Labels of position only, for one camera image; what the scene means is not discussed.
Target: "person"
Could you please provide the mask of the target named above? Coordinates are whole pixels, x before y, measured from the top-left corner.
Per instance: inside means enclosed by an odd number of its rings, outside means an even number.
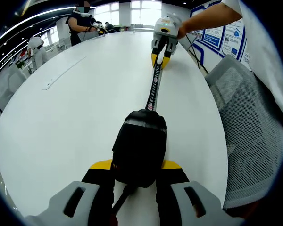
[[[271,91],[283,113],[283,65],[280,56],[261,22],[242,1],[222,0],[192,16],[183,22],[178,38],[191,31],[225,26],[241,18],[245,26],[250,68]]]
[[[32,58],[33,69],[35,71],[48,61],[48,56],[43,44],[44,41],[40,37],[31,37],[27,45],[28,58]]]
[[[76,9],[66,20],[71,33],[71,46],[81,43],[78,33],[81,32],[96,32],[97,29],[92,27],[95,19],[88,12],[90,11],[90,4],[87,1],[76,5]]]
[[[107,31],[109,31],[109,30],[114,28],[114,26],[112,24],[110,24],[109,22],[106,22],[105,25],[106,25],[106,30]]]

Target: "window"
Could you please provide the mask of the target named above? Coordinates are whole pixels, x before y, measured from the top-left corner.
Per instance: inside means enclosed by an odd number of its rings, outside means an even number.
[[[112,25],[119,25],[119,3],[116,2],[96,7],[94,18],[96,21],[101,21],[103,25],[105,22],[109,22]]]
[[[57,26],[55,26],[54,28],[52,28],[50,30],[50,36],[51,36],[51,42],[52,43],[55,43],[55,42],[59,41]]]
[[[131,24],[155,25],[161,18],[161,6],[158,1],[132,1]]]
[[[44,41],[43,46],[49,46],[49,41],[48,41],[47,33],[43,34],[43,35],[41,36],[41,39]]]

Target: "hand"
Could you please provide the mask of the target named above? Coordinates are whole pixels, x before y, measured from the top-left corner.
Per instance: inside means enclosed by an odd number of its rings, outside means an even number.
[[[182,38],[185,36],[186,33],[187,33],[187,32],[186,32],[186,30],[185,30],[184,27],[179,28],[178,36],[177,36],[178,39],[182,39]]]
[[[91,32],[96,32],[97,29],[96,29],[95,27],[91,27],[90,31],[91,31]]]

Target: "gray chair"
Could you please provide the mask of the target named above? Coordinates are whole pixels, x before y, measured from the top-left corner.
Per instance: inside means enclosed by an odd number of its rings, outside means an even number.
[[[269,191],[283,160],[282,114],[267,88],[230,55],[206,81],[225,131],[228,180],[224,208],[246,205]]]
[[[143,28],[143,24],[135,24],[134,28]]]
[[[3,111],[26,77],[15,64],[0,72],[0,111]]]

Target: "poster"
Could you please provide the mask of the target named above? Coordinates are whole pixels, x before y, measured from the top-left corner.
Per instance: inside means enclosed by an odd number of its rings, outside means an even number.
[[[222,42],[222,52],[237,58],[243,36],[243,20],[240,19],[225,26],[225,35]]]
[[[202,40],[203,30],[194,31],[191,34],[195,35],[197,39]]]
[[[244,66],[247,67],[251,71],[250,68],[250,55],[247,52],[247,42],[245,43],[245,48],[244,48],[244,53],[242,54],[241,61],[240,61]]]
[[[206,29],[203,41],[219,48],[223,29],[224,27]]]

